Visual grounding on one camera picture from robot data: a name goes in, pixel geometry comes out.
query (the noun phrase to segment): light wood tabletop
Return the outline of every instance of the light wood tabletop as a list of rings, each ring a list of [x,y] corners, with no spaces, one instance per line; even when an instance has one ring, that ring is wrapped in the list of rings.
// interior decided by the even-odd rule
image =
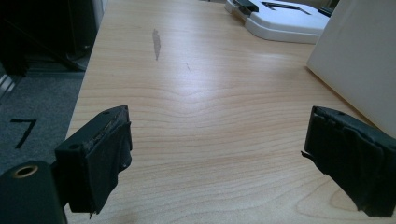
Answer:
[[[109,0],[68,135],[128,105],[133,163],[69,223],[395,223],[301,156],[313,105],[362,119],[306,68],[313,47],[260,39],[220,3]]]

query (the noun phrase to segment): bolt hole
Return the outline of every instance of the bolt hole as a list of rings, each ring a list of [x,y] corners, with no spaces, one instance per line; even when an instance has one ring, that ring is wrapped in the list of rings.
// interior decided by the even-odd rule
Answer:
[[[25,178],[29,175],[34,174],[38,170],[36,165],[23,166],[21,169],[17,170],[14,174],[14,178]]]
[[[77,149],[77,148],[79,148],[79,144],[73,144],[69,148],[70,149]]]

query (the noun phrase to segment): wood grain surface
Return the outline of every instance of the wood grain surface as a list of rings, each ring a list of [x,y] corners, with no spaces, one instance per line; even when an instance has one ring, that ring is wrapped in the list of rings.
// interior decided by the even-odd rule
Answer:
[[[301,156],[313,105],[361,119],[306,68],[313,47],[260,39],[219,3],[109,0],[68,135],[128,105],[134,161],[69,223],[395,223]]]

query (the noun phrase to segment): gray smudge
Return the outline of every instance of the gray smudge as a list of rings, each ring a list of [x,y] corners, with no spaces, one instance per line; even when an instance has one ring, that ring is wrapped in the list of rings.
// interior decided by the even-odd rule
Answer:
[[[155,60],[158,61],[158,57],[160,56],[161,49],[161,39],[158,35],[158,30],[154,29],[152,32],[152,41],[154,42],[154,52],[155,52]]]

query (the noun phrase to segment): carpeted floor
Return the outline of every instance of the carpeted floor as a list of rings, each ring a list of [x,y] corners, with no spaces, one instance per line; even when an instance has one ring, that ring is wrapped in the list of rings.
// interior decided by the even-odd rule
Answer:
[[[0,174],[26,161],[54,162],[53,149],[66,137],[84,73],[40,66],[9,78],[13,90],[0,104]]]

